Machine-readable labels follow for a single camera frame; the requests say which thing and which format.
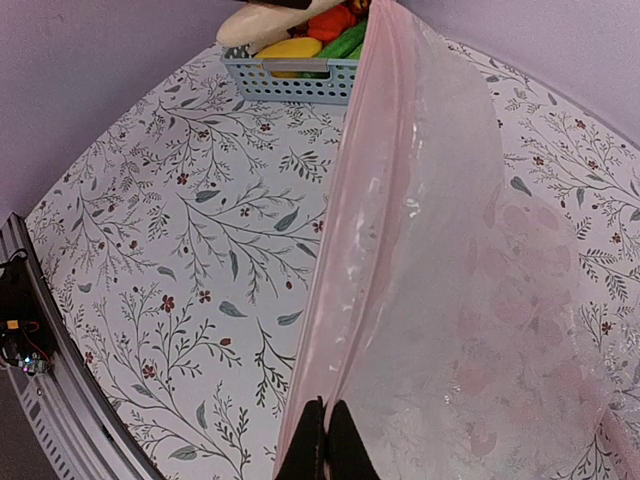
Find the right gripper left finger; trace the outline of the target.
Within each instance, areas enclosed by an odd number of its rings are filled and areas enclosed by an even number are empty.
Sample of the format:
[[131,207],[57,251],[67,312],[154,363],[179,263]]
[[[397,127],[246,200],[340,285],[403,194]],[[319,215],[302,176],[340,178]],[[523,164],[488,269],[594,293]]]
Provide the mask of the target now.
[[308,401],[280,467],[280,480],[322,480],[325,407],[321,397]]

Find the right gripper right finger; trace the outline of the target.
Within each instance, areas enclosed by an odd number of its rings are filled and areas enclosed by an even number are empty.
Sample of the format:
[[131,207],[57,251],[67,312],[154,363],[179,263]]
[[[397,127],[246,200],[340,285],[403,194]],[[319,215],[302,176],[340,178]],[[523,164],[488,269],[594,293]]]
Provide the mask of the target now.
[[344,400],[332,410],[326,448],[330,479],[380,480]]

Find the clear zip bag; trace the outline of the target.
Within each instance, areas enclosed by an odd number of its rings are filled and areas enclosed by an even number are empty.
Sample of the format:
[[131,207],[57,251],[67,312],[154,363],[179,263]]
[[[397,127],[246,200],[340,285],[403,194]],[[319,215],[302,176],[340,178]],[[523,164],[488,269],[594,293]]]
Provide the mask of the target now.
[[338,152],[273,475],[344,400],[380,479],[635,479],[639,433],[579,323],[571,222],[507,180],[485,78],[377,1]]

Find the white daikon radish toy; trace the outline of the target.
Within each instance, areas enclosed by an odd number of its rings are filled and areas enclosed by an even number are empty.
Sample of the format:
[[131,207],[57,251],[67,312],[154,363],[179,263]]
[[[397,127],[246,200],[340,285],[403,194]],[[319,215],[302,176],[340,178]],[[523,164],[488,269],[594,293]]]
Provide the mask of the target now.
[[221,24],[216,41],[226,48],[266,41],[339,3],[339,0],[248,1]]

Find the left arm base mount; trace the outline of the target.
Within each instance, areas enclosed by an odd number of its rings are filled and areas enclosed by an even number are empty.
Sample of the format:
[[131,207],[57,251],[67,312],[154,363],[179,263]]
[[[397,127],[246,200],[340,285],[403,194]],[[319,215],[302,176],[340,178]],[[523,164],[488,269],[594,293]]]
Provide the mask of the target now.
[[1,364],[29,376],[47,373],[55,338],[28,272],[28,253],[17,249],[1,263]]

